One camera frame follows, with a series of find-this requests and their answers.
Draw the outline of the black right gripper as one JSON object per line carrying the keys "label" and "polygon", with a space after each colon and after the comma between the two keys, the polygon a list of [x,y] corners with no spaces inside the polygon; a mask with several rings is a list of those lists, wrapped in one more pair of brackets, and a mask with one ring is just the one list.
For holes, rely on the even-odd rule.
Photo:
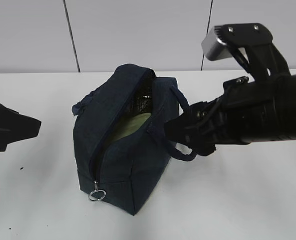
{"label": "black right gripper", "polygon": [[242,76],[223,83],[224,93],[182,108],[164,123],[166,139],[206,157],[217,145],[248,145],[278,139],[275,80],[249,82]]}

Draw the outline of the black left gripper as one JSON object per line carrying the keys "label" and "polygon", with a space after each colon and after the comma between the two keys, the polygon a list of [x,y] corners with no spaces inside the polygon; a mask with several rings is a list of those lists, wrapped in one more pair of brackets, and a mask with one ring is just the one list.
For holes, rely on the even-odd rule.
{"label": "black left gripper", "polygon": [[38,136],[41,121],[22,115],[0,103],[0,152],[8,144]]}

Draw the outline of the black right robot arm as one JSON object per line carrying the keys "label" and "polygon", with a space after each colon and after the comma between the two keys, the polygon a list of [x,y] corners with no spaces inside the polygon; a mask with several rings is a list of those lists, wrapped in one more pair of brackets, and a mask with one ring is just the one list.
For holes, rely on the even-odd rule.
{"label": "black right robot arm", "polygon": [[223,89],[212,101],[183,101],[183,113],[164,124],[165,137],[200,156],[217,145],[296,140],[296,75],[253,82],[242,76]]}

